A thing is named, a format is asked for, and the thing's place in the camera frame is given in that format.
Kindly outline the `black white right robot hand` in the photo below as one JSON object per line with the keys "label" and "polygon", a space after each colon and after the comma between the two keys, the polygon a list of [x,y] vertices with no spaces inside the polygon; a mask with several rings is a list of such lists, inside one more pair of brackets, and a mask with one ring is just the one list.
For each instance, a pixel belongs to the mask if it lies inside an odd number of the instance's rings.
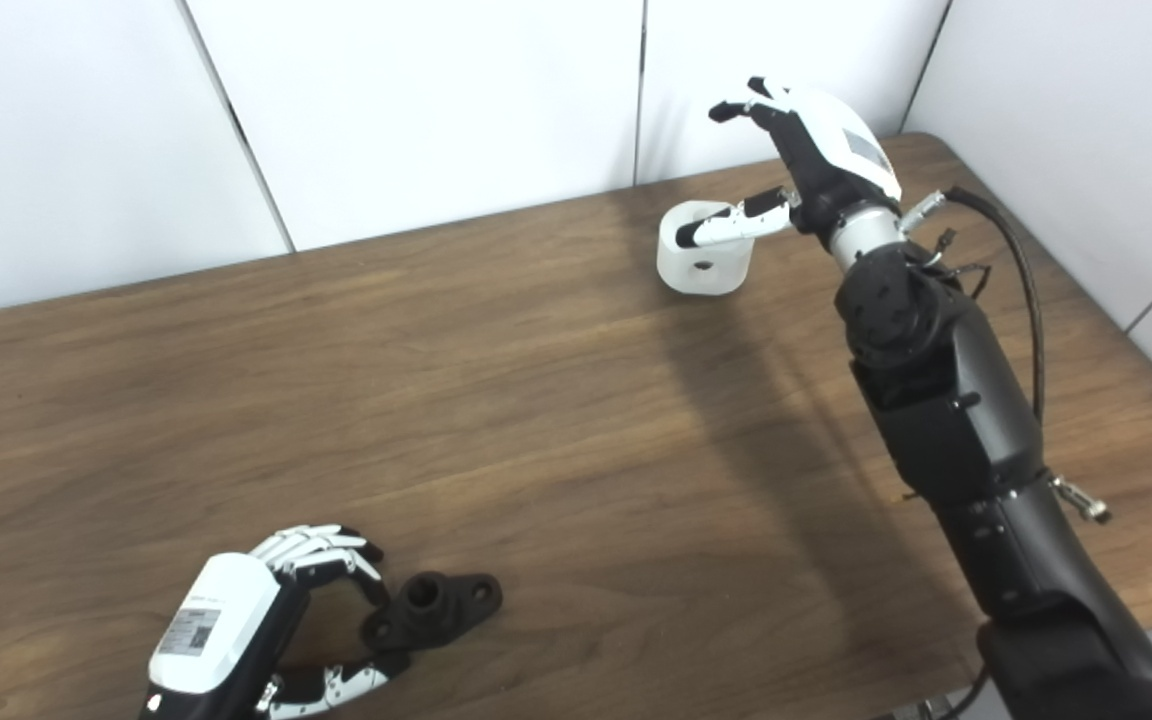
{"label": "black white right robot hand", "polygon": [[771,137],[791,190],[756,194],[673,232],[680,249],[755,240],[794,228],[828,243],[833,232],[867,209],[899,214],[902,188],[867,123],[836,96],[814,88],[783,88],[751,77],[749,100],[717,103],[717,123],[748,118]]}

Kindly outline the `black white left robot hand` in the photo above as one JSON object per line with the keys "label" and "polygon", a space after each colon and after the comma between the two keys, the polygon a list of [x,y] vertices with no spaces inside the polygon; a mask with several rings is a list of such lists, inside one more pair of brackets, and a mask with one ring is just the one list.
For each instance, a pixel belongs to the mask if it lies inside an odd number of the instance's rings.
{"label": "black white left robot hand", "polygon": [[347,579],[387,606],[382,558],[342,524],[288,526],[211,556],[147,660],[142,719],[311,719],[392,683],[411,669],[406,652],[282,665],[314,589]]}

